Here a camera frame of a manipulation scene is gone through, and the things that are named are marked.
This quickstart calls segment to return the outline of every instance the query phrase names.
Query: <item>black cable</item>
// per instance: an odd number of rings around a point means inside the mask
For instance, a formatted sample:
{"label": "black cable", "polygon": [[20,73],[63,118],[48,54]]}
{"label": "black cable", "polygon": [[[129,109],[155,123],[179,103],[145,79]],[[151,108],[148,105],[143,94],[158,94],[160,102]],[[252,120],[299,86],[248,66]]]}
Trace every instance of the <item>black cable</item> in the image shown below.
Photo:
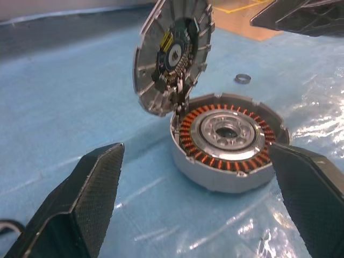
{"label": "black cable", "polygon": [[10,233],[15,231],[19,234],[25,231],[25,226],[15,220],[12,219],[1,219],[0,220],[0,235]]}

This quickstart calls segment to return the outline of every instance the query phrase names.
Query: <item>blue mat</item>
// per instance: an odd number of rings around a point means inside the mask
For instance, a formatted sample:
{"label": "blue mat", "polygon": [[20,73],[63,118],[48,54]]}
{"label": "blue mat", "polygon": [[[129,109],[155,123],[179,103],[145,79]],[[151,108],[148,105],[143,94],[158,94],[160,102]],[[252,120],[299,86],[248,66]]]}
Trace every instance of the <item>blue mat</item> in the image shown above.
{"label": "blue mat", "polygon": [[[132,84],[149,10],[0,27],[0,218],[27,223],[88,151],[126,146],[100,258],[309,257],[276,180],[243,195],[209,192],[171,159],[169,119],[145,113]],[[341,39],[284,34],[256,42],[216,29],[193,96],[232,92],[276,110],[292,143],[344,170]],[[248,85],[233,82],[238,73]],[[0,255],[15,235],[0,238]]]}

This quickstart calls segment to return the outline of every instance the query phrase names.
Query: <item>electronic component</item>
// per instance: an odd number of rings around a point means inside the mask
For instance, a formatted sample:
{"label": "electronic component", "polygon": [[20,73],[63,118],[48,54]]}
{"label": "electronic component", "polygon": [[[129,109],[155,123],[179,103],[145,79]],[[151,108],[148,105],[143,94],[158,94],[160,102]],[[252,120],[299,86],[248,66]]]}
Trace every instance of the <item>electronic component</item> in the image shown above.
{"label": "electronic component", "polygon": [[289,133],[274,111],[250,98],[189,99],[206,70],[213,30],[211,1],[159,0],[141,30],[134,89],[149,113],[174,113],[170,133],[181,172],[213,191],[244,192],[274,177],[267,147],[288,144]]}
{"label": "electronic component", "polygon": [[0,235],[15,231],[19,234],[25,231],[25,226],[20,222],[12,219],[1,219],[0,220]]}
{"label": "electronic component", "polygon": [[234,80],[240,84],[248,84],[251,82],[251,76],[247,74],[238,74]]}

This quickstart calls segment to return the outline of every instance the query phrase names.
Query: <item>textured grip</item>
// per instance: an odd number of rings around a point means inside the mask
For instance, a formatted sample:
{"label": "textured grip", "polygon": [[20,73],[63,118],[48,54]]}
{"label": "textured grip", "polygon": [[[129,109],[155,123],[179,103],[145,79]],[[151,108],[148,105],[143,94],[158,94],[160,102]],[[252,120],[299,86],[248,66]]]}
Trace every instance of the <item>textured grip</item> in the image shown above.
{"label": "textured grip", "polygon": [[124,145],[83,156],[55,188],[5,258],[96,258],[109,226]]}
{"label": "textured grip", "polygon": [[343,36],[343,0],[275,0],[251,20],[251,26],[318,37]]}
{"label": "textured grip", "polygon": [[284,204],[313,258],[344,257],[344,176],[326,157],[274,144]]}
{"label": "textured grip", "polygon": [[92,258],[99,250],[108,229],[116,198],[123,153],[121,149],[100,159],[75,207],[76,223]]}

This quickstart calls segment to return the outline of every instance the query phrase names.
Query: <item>metal ring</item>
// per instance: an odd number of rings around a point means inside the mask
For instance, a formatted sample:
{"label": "metal ring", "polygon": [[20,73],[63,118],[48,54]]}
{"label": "metal ring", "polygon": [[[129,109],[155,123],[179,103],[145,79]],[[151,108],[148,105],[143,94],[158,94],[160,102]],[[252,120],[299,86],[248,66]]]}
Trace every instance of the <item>metal ring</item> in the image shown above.
{"label": "metal ring", "polygon": [[240,84],[248,84],[251,81],[251,76],[247,74],[238,74],[234,80]]}
{"label": "metal ring", "polygon": [[[221,135],[218,129],[234,135]],[[251,117],[232,110],[215,109],[198,115],[190,127],[193,143],[207,155],[224,161],[251,159],[264,149],[264,133]]]}
{"label": "metal ring", "polygon": [[[245,125],[244,131],[249,136],[247,138],[249,145],[244,144],[245,146],[242,148],[232,146],[232,149],[225,149],[221,145],[216,146],[211,138],[204,135],[199,136],[203,134],[202,122],[206,122],[208,117],[212,119],[217,114],[227,114],[226,117],[235,118],[236,123],[240,122]],[[241,138],[243,135],[242,132],[239,132],[240,130],[242,129],[240,128],[235,133],[240,133],[238,137]],[[179,138],[186,155],[200,161],[203,165],[224,171],[242,171],[247,174],[270,163],[267,146],[276,140],[275,132],[260,116],[243,107],[227,104],[199,106],[189,112],[182,121]]]}

